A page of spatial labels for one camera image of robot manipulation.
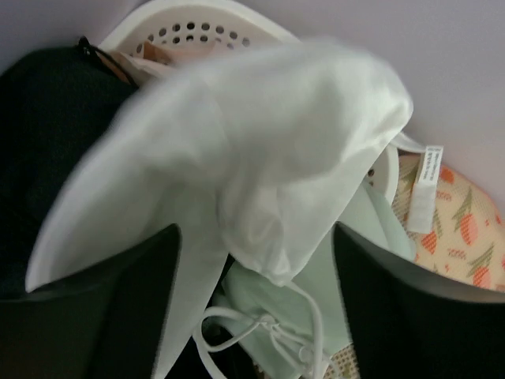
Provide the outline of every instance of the beige mesh fabric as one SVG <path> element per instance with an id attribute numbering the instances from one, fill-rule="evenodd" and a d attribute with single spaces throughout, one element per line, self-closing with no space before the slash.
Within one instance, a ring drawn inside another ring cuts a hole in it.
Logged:
<path id="1" fill-rule="evenodd" d="M 331 360 L 336 363 L 340 370 L 340 374 L 345 379 L 358 379 L 360 377 L 359 370 L 357 369 L 356 355 L 354 354 L 353 345 L 349 345 L 342 349 Z M 330 366 L 324 375 L 324 379 L 336 378 L 333 368 Z"/>
<path id="2" fill-rule="evenodd" d="M 400 157 L 400 180 L 393 211 L 405 227 L 419 156 Z M 505 291 L 505 229 L 501 216 L 479 187 L 442 166 L 436 191 L 433 230 L 410 234 L 416 262 L 463 283 Z"/>

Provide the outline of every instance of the laundry basket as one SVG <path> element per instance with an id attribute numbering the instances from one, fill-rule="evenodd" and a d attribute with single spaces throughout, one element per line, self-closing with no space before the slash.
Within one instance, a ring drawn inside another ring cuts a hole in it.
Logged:
<path id="1" fill-rule="evenodd" d="M 216 41 L 231 50 L 298 41 L 275 22 L 230 0 L 154 0 L 128 15 L 100 48 L 137 55 L 146 39 L 171 47 Z M 366 179 L 392 203 L 398 185 L 398 150 L 388 146 Z"/>

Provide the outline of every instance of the clothing label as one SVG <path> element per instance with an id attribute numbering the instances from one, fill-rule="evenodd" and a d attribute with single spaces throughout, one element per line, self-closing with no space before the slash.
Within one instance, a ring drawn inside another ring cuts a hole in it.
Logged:
<path id="1" fill-rule="evenodd" d="M 410 199 L 407 230 L 427 235 L 432 232 L 436 185 L 442 165 L 443 146 L 427 146 L 421 159 Z"/>
<path id="2" fill-rule="evenodd" d="M 440 165 L 442 164 L 442 146 L 427 146 L 419 183 L 436 183 L 439 181 Z"/>

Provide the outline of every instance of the white satin fabric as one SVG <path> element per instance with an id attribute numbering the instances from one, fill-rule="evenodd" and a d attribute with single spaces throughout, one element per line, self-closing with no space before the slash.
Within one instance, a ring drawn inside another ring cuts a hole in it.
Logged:
<path id="1" fill-rule="evenodd" d="M 403 132 L 398 133 L 395 138 L 393 138 L 393 141 L 391 141 L 391 144 L 404 152 L 416 152 L 417 154 L 422 154 L 426 151 L 426 146 L 413 140 Z"/>
<path id="2" fill-rule="evenodd" d="M 181 258 L 154 375 L 164 378 L 227 253 L 288 283 L 411 113 L 388 64 L 331 41 L 182 69 L 130 100 L 80 162 L 43 225 L 26 287 L 179 224 Z"/>

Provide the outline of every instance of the black fabric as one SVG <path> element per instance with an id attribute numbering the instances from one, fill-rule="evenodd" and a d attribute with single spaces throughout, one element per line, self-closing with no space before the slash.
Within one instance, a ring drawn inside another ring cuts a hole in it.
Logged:
<path id="1" fill-rule="evenodd" d="M 84 271 L 0 299 L 0 377 L 149 378 L 180 246 L 171 225 Z"/>
<path id="2" fill-rule="evenodd" d="M 82 47 L 31 53 L 0 77 L 0 298 L 24 290 L 58 191 L 135 90 Z"/>
<path id="3" fill-rule="evenodd" d="M 342 224 L 340 289 L 360 377 L 505 377 L 505 294 L 450 280 Z"/>
<path id="4" fill-rule="evenodd" d="M 233 256 L 231 254 L 228 254 L 228 257 L 226 257 L 226 262 L 224 263 L 223 270 L 221 271 L 221 276 L 219 277 L 219 281 L 218 281 L 218 283 L 216 285 L 216 289 L 219 288 L 219 285 L 221 284 L 221 282 L 225 278 L 226 274 L 230 271 L 231 265 L 234 262 L 235 262 L 235 258 L 233 258 Z M 207 306 L 211 306 L 211 303 L 212 303 L 212 298 L 209 301 L 209 303 L 208 303 Z"/>
<path id="5" fill-rule="evenodd" d="M 224 328 L 219 328 L 219 332 L 214 336 L 206 336 L 206 340 L 211 345 L 219 345 L 232 338 L 231 334 Z M 256 371 L 252 359 L 236 343 L 232 347 L 218 353 L 211 354 L 212 360 L 221 370 L 227 379 L 257 379 Z M 172 367 L 172 370 L 166 376 L 166 379 L 180 379 L 182 377 L 191 377 L 195 379 L 211 379 L 200 360 L 198 350 L 193 338 L 186 344 L 178 360 Z"/>

